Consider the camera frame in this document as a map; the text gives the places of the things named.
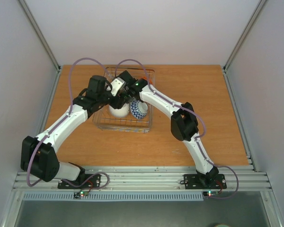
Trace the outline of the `plain white bowl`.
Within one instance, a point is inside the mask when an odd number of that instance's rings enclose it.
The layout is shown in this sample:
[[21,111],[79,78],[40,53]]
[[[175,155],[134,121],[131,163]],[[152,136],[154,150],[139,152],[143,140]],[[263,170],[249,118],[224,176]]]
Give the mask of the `plain white bowl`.
[[109,105],[110,114],[116,118],[125,118],[130,112],[129,104],[124,104],[120,109],[114,109]]

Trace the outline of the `chrome wire dish rack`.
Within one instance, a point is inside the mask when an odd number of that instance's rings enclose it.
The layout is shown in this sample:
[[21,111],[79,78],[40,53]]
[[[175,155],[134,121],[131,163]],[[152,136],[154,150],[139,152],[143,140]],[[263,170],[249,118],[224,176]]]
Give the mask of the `chrome wire dish rack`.
[[[108,66],[106,69],[108,72],[104,73],[104,77],[110,83],[119,74],[128,72],[135,80],[149,78],[150,83],[155,84],[155,71],[152,69],[125,66],[119,66],[117,69],[115,66]],[[133,97],[120,96],[125,98],[124,106],[121,109],[113,109],[109,105],[101,108],[92,116],[94,125],[102,130],[148,133],[152,126],[153,107]]]

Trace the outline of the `blue patterned bowl red inside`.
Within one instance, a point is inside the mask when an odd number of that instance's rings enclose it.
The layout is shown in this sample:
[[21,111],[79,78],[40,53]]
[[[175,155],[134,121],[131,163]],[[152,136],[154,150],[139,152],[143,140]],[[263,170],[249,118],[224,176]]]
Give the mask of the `blue patterned bowl red inside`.
[[148,113],[148,105],[144,102],[139,100],[133,100],[130,103],[130,112],[134,118],[141,120],[143,119]]

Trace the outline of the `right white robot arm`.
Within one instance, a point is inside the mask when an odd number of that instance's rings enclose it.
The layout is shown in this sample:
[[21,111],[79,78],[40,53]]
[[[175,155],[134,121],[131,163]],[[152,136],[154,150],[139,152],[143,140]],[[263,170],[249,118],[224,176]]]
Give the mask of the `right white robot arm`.
[[202,144],[198,116],[192,105],[189,102],[183,104],[171,99],[158,91],[147,79],[135,79],[126,70],[116,78],[122,82],[127,95],[154,106],[170,119],[171,133],[188,149],[202,187],[208,188],[215,184],[219,170]]

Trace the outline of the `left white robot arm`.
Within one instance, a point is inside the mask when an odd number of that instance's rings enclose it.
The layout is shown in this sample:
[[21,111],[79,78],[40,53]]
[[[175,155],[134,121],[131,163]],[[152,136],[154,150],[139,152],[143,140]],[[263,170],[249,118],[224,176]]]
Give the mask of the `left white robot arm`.
[[47,130],[35,137],[27,136],[22,142],[20,168],[39,180],[66,179],[74,188],[85,185],[81,167],[60,162],[57,152],[63,142],[93,113],[110,104],[126,85],[122,77],[109,82],[103,76],[92,76],[88,87],[71,100],[67,111]]

